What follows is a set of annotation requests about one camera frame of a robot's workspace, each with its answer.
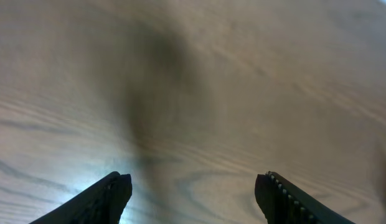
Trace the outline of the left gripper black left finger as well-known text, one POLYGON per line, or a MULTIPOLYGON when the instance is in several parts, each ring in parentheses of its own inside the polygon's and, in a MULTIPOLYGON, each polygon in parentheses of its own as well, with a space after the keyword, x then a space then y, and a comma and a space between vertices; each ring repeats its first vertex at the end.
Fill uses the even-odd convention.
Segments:
POLYGON ((111 172, 31 224, 119 224, 132 190, 130 174, 111 172))

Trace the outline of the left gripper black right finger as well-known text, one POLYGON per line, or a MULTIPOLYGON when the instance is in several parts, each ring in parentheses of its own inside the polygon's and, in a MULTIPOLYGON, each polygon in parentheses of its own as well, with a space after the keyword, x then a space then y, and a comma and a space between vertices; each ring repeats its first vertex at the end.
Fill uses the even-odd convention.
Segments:
POLYGON ((276 172, 257 175, 255 199, 269 224, 353 224, 276 172))

